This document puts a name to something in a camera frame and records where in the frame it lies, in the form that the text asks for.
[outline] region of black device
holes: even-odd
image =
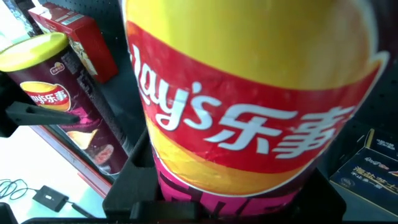
[[[47,208],[55,212],[59,212],[63,208],[63,206],[68,202],[69,197],[44,185],[33,196],[33,200],[41,203],[42,205],[46,206]]]

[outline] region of lay's chip canister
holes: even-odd
[[[37,105],[79,116],[79,123],[60,128],[101,172],[121,171],[127,161],[126,135],[65,34],[38,35],[7,48],[0,52],[0,71]]]
[[[165,199],[288,205],[390,61],[378,4],[121,1]]]

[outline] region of yellow can top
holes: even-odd
[[[14,72],[53,57],[69,44],[65,34],[53,32],[14,44],[0,53],[0,71]]]

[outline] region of black holder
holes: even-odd
[[[3,224],[18,224],[10,206],[6,203],[0,203],[0,220]]]
[[[73,124],[78,116],[34,105],[6,74],[0,73],[0,137],[9,137],[22,125]]]
[[[299,222],[341,223],[345,201],[317,169],[294,201],[283,211],[255,217],[222,218],[197,202],[166,202],[160,192],[147,131],[140,137],[119,178],[107,194],[103,209],[111,220],[142,223],[174,222]]]

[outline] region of snack box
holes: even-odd
[[[398,160],[390,136],[371,129],[364,147],[330,182],[398,217]]]
[[[104,83],[118,73],[111,52],[93,18],[52,3],[29,10],[44,32],[63,32],[90,75]]]

